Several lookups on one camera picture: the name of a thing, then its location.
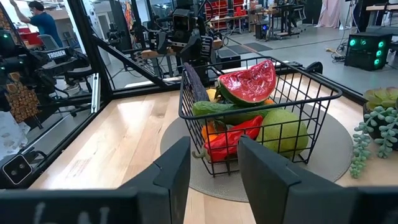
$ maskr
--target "man in blue shirt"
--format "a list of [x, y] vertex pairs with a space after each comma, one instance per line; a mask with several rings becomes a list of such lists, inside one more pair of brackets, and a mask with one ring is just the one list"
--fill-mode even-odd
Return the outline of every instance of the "man in blue shirt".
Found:
[[17, 16], [21, 22], [30, 23], [33, 26], [39, 28], [40, 34], [47, 34], [52, 36], [59, 47], [62, 47], [62, 41], [58, 36], [57, 26], [52, 16], [48, 15], [44, 11], [44, 6], [38, 1], [32, 1], [28, 4], [30, 11], [33, 13], [33, 17], [28, 18], [21, 13], [17, 3], [14, 0], [10, 0], [10, 3], [14, 6]]

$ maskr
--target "desk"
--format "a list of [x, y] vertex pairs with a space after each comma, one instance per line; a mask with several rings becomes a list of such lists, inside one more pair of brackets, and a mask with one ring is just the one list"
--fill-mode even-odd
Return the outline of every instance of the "desk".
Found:
[[[313, 80], [311, 87], [318, 90]], [[172, 91], [112, 101], [30, 189], [119, 187], [160, 156], [160, 141], [167, 127], [178, 117], [179, 99], [179, 91]], [[328, 113], [350, 134], [363, 120], [362, 106], [345, 97], [331, 101]], [[372, 144], [370, 150], [374, 152], [376, 148]], [[373, 153], [360, 179], [352, 179], [347, 172], [336, 183], [342, 186], [398, 185], [396, 173], [398, 152], [393, 152], [388, 159], [378, 159]], [[185, 223], [255, 224], [255, 221], [248, 203], [222, 200], [189, 189]]]
[[[366, 10], [371, 11], [368, 27], [366, 28], [367, 32], [398, 35], [398, 27], [388, 26], [388, 24], [387, 26], [376, 26], [377, 15], [384, 10], [384, 6], [368, 6]], [[387, 6], [386, 11], [398, 11], [398, 5]]]
[[26, 45], [26, 48], [29, 50], [32, 50], [32, 49], [36, 49], [41, 46], [43, 46], [43, 45], [42, 44], [29, 44], [29, 45]]
[[[215, 39], [213, 41], [213, 49], [220, 49], [223, 46], [223, 41], [220, 40], [219, 38]], [[167, 48], [167, 55], [175, 55], [175, 52], [171, 47]], [[154, 50], [143, 50], [141, 52], [141, 56], [143, 58], [157, 58], [157, 57], [163, 57], [164, 55], [157, 53]]]
[[[220, 40], [219, 38], [217, 38], [213, 41], [213, 50], [220, 49], [222, 46], [223, 46], [223, 41]], [[175, 52], [173, 51], [173, 49], [171, 47], [167, 48], [166, 55], [161, 55], [154, 50], [143, 50], [141, 52], [142, 58], [148, 58], [152, 61], [152, 66], [154, 67], [155, 75], [157, 75], [159, 78], [163, 78], [163, 77], [161, 77], [161, 74], [159, 73], [159, 70], [157, 69], [157, 67], [159, 67], [159, 63], [157, 61], [158, 57], [166, 57], [169, 74], [171, 77], [173, 76], [174, 72], [173, 72], [173, 68], [171, 65], [171, 59], [170, 59], [171, 55], [175, 55]]]
[[228, 22], [228, 21], [230, 21], [230, 20], [235, 20], [235, 19], [237, 19], [238, 21], [239, 21], [239, 33], [240, 34], [242, 34], [242, 22], [241, 22], [241, 19], [242, 18], [247, 18], [247, 17], [249, 17], [248, 15], [243, 15], [243, 16], [233, 16], [233, 17], [228, 17], [228, 16], [226, 16], [226, 17], [223, 17], [223, 18], [219, 18], [219, 19], [212, 19], [210, 22]]

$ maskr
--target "succulent plant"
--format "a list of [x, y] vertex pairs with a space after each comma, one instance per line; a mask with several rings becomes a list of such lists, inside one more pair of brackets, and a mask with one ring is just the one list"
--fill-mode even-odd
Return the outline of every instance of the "succulent plant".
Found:
[[374, 131], [378, 126], [376, 118], [380, 121], [385, 121], [387, 125], [379, 126], [381, 137], [374, 140], [375, 143], [380, 144], [377, 156], [379, 158], [387, 159], [392, 152], [393, 143], [398, 142], [398, 98], [394, 100], [394, 106], [384, 109], [383, 106], [377, 106], [372, 112], [364, 115], [365, 122], [360, 122], [358, 127], [354, 130], [360, 134], [353, 134], [354, 142], [354, 157], [352, 158], [351, 176], [358, 178], [361, 171], [365, 168], [366, 159], [371, 155], [367, 149], [371, 143], [371, 139], [366, 134]]
[[395, 107], [398, 99], [398, 88], [389, 87], [368, 90], [365, 92], [364, 98], [368, 101], [366, 106], [369, 110], [374, 110], [377, 106], [382, 106], [384, 109]]

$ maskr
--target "melon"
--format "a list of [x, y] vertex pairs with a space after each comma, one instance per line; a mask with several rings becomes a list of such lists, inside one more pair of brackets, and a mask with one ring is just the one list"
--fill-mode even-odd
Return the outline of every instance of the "melon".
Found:
[[247, 70], [218, 77], [220, 92], [227, 100], [239, 106], [264, 104], [276, 86], [274, 64], [265, 60]]
[[[280, 123], [282, 125], [282, 135], [280, 135]], [[278, 152], [278, 147], [280, 146], [279, 153], [284, 157], [292, 157], [293, 156], [293, 149], [296, 149], [295, 155], [298, 155], [307, 147], [308, 144], [308, 133], [307, 127], [305, 126], [304, 122], [300, 123], [299, 128], [299, 116], [296, 114], [288, 111], [288, 110], [272, 110], [268, 112], [267, 116], [262, 121], [262, 125], [264, 127], [260, 130], [260, 134], [257, 137], [257, 142], [263, 142], [262, 145], [271, 149], [274, 152]]]

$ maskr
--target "watermelon slice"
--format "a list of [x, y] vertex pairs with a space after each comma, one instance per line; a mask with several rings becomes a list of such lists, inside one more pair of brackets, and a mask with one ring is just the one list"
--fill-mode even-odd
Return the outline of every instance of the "watermelon slice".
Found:
[[237, 105], [264, 104], [276, 86], [275, 67], [265, 60], [247, 70], [221, 75], [218, 83], [223, 97]]

